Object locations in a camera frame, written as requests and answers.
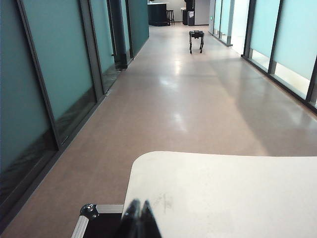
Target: wall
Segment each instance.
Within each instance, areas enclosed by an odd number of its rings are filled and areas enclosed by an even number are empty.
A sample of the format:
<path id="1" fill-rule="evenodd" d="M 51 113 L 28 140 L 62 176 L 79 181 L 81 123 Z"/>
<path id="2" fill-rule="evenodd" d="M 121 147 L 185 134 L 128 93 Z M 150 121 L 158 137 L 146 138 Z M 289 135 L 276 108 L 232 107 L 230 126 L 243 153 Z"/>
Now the wall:
<path id="1" fill-rule="evenodd" d="M 209 23 L 210 0 L 195 1 L 195 25 L 207 25 Z"/>

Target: hallway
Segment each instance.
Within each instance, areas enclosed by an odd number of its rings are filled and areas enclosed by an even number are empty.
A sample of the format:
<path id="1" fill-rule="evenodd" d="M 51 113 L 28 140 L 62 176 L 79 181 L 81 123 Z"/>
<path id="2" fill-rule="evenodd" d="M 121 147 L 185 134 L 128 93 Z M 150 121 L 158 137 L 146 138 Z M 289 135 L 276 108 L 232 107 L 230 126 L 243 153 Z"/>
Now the hallway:
<path id="1" fill-rule="evenodd" d="M 205 32 L 203 53 L 188 31 Z M 317 121 L 207 26 L 150 38 L 3 238 L 68 238 L 85 203 L 122 204 L 133 161 L 150 151 L 317 155 Z"/>

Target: black object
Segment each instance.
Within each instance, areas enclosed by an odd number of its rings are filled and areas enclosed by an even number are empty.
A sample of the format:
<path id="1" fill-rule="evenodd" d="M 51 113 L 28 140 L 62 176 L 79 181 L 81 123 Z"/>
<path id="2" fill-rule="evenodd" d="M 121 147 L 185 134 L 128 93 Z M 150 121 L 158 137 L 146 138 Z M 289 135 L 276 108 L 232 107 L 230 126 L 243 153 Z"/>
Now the black object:
<path id="1" fill-rule="evenodd" d="M 138 220 L 140 216 L 140 201 L 134 199 L 123 214 L 121 224 L 114 238 L 135 238 L 138 233 Z"/>
<path id="2" fill-rule="evenodd" d="M 114 238 L 161 238 L 150 203 L 145 201 L 140 216 L 140 201 L 134 199 L 122 217 Z"/>
<path id="3" fill-rule="evenodd" d="M 99 216 L 96 204 L 86 204 L 80 209 L 80 216 L 85 216 L 88 220 L 95 219 Z"/>
<path id="4" fill-rule="evenodd" d="M 204 32 L 203 31 L 190 31 L 189 32 L 189 50 L 190 53 L 192 53 L 192 37 L 194 37 L 195 39 L 201 38 L 200 41 L 200 53 L 203 52 L 203 46 L 204 46 Z"/>
<path id="5" fill-rule="evenodd" d="M 183 25 L 187 26 L 188 25 L 188 11 L 183 10 Z"/>
<path id="6" fill-rule="evenodd" d="M 152 26 L 168 26 L 166 4 L 148 4 L 149 24 Z"/>
<path id="7" fill-rule="evenodd" d="M 193 11 L 195 9 L 195 1 L 194 0 L 184 0 L 186 2 L 186 10 Z"/>
<path id="8" fill-rule="evenodd" d="M 195 12 L 188 11 L 188 25 L 194 26 L 195 25 Z"/>
<path id="9" fill-rule="evenodd" d="M 168 24 L 169 25 L 171 25 L 171 24 L 175 25 L 174 10 L 167 10 L 166 14 L 167 14 Z"/>

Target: frosted glass panel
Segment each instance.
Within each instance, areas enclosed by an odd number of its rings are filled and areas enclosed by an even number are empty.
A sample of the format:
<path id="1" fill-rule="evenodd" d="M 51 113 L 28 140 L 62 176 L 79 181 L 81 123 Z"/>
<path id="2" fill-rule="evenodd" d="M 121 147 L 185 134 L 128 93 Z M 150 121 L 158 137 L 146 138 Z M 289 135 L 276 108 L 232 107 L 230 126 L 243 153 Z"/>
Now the frosted glass panel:
<path id="1" fill-rule="evenodd" d="M 274 52 L 274 61 L 309 80 L 317 53 L 316 14 L 316 0 L 284 0 Z"/>
<path id="2" fill-rule="evenodd" d="M 230 5 L 231 0 L 222 0 L 220 32 L 225 35 L 228 35 Z"/>
<path id="3" fill-rule="evenodd" d="M 221 0 L 216 0 L 214 9 L 214 28 L 220 31 Z"/>
<path id="4" fill-rule="evenodd" d="M 123 30 L 124 30 L 124 42 L 126 52 L 130 49 L 130 40 L 129 40 L 129 28 L 128 28 L 128 18 L 127 18 L 127 8 L 125 5 L 125 0 L 121 0 L 122 8 L 122 18 L 123 18 Z"/>
<path id="5" fill-rule="evenodd" d="M 25 0 L 24 5 L 63 141 L 96 103 L 79 1 Z"/>
<path id="6" fill-rule="evenodd" d="M 270 57 L 279 0 L 257 0 L 251 35 L 251 48 Z"/>
<path id="7" fill-rule="evenodd" d="M 234 1 L 231 44 L 233 45 L 232 48 L 241 55 L 244 49 L 248 9 L 249 0 Z"/>
<path id="8" fill-rule="evenodd" d="M 0 40 L 1 204 L 56 148 L 16 1 L 1 1 Z"/>
<path id="9" fill-rule="evenodd" d="M 91 0 L 94 26 L 96 30 L 98 51 L 102 73 L 105 74 L 110 66 L 114 64 L 111 56 L 112 42 L 106 0 Z"/>

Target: glossy floor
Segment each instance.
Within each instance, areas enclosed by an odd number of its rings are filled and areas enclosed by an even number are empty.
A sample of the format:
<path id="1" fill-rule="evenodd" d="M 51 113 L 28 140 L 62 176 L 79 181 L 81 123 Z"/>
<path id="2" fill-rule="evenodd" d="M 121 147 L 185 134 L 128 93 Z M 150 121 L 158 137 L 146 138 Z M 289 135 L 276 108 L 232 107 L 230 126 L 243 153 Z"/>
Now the glossy floor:
<path id="1" fill-rule="evenodd" d="M 193 29 L 205 32 L 202 54 L 197 39 L 189 54 Z M 69 238 L 83 204 L 123 203 L 132 163 L 146 152 L 305 156 L 317 155 L 316 142 L 316 117 L 208 27 L 150 27 L 150 39 L 2 237 Z"/>

